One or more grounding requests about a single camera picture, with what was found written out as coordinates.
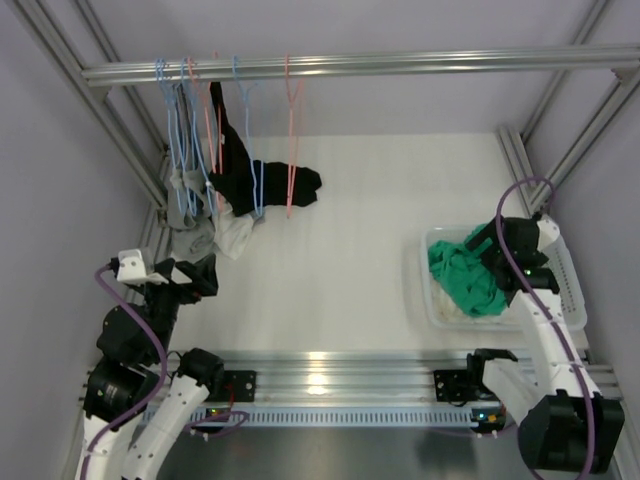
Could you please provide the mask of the green shirt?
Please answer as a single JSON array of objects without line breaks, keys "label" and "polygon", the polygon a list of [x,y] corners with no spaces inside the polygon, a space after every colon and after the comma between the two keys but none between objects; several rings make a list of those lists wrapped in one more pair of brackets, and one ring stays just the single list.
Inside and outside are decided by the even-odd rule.
[{"label": "green shirt", "polygon": [[507,307],[505,293],[497,286],[495,276],[482,264],[479,254],[466,247],[466,242],[485,226],[476,226],[462,242],[439,240],[426,250],[434,280],[471,318],[499,316]]}]

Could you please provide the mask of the white tank top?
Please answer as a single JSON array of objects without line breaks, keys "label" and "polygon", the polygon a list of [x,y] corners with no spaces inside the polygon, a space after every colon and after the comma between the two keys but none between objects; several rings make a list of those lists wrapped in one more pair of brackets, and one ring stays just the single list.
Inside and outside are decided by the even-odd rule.
[{"label": "white tank top", "polygon": [[436,317],[446,325],[465,328],[516,327],[516,320],[511,316],[509,309],[505,309],[498,316],[471,317],[465,314],[438,283],[434,284],[432,298]]}]

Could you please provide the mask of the blue hanger holding green shirt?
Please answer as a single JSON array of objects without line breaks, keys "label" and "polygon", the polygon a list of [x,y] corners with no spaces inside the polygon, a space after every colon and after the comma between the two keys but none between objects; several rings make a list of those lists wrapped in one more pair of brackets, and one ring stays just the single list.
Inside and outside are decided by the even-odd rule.
[{"label": "blue hanger holding green shirt", "polygon": [[257,86],[256,82],[253,82],[250,86],[245,86],[240,79],[238,73],[239,57],[237,55],[232,56],[232,74],[233,79],[238,87],[241,95],[242,105],[244,109],[244,132],[246,138],[246,149],[249,156],[249,167],[252,177],[252,198],[255,216],[262,218],[264,216],[264,167],[255,166],[255,149],[252,136],[252,119],[251,119],[251,91]]}]

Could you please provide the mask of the pink wire hanger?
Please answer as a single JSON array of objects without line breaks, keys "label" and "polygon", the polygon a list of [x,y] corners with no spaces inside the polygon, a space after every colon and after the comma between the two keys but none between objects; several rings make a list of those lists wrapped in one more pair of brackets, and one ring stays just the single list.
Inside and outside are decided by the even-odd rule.
[{"label": "pink wire hanger", "polygon": [[304,92],[304,81],[292,78],[291,56],[285,56],[285,86],[288,101],[288,163],[287,163],[287,192],[286,216],[291,218],[293,213],[294,190],[297,173],[299,135],[297,129],[297,113],[301,96]]}]

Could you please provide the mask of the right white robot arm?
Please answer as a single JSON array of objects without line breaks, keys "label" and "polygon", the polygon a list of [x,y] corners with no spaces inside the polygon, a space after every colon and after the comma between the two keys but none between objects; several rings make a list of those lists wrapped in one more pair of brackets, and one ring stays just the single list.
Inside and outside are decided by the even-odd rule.
[{"label": "right white robot arm", "polygon": [[477,349],[467,357],[465,384],[494,396],[517,431],[526,466],[574,472],[580,479],[608,470],[625,422],[619,401],[591,379],[562,312],[560,288],[543,251],[559,241],[549,218],[496,215],[466,241],[505,293],[527,341],[535,377],[509,350]]}]

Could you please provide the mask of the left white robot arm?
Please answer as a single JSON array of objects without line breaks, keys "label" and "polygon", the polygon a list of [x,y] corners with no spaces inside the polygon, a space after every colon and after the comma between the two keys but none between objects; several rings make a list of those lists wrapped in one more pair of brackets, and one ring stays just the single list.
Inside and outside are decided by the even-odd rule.
[{"label": "left white robot arm", "polygon": [[197,406],[226,386],[223,360],[193,348],[168,366],[179,309],[218,293],[216,256],[151,263],[124,250],[95,274],[116,301],[96,346],[83,402],[78,479],[154,479]]}]

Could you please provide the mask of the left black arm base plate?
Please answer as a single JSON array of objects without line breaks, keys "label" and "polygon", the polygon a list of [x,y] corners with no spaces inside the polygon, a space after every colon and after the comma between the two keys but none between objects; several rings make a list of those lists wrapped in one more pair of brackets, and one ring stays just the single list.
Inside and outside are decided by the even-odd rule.
[{"label": "left black arm base plate", "polygon": [[227,403],[253,403],[257,377],[255,370],[226,370],[218,399]]}]

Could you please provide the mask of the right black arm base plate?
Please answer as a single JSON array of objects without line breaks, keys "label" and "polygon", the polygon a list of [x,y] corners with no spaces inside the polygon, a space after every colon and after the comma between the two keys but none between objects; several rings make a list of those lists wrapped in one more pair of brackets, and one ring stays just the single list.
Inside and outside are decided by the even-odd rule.
[{"label": "right black arm base plate", "polygon": [[435,370],[433,379],[438,402],[461,407],[476,399],[475,388],[466,370]]}]

